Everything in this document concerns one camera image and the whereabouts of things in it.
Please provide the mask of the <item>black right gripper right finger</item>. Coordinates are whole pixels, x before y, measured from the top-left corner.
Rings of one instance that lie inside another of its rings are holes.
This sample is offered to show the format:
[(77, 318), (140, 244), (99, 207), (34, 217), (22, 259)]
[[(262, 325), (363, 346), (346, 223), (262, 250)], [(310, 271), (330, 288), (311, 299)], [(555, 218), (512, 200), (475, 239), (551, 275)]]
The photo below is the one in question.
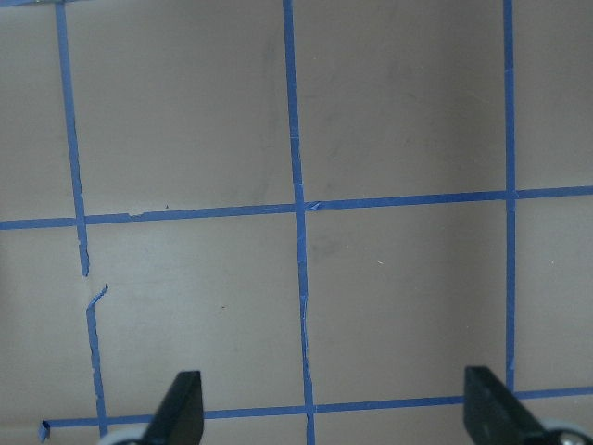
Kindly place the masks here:
[(463, 425), (473, 444), (550, 444), (548, 431), (485, 366), (467, 366)]

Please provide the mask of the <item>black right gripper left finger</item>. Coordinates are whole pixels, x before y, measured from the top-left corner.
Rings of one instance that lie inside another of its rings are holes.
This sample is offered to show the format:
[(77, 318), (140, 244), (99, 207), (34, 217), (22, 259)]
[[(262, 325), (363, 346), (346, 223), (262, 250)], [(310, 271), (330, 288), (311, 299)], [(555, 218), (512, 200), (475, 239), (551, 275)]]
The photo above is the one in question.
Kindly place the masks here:
[(205, 429), (202, 381), (199, 371), (176, 375), (141, 443), (199, 443)]

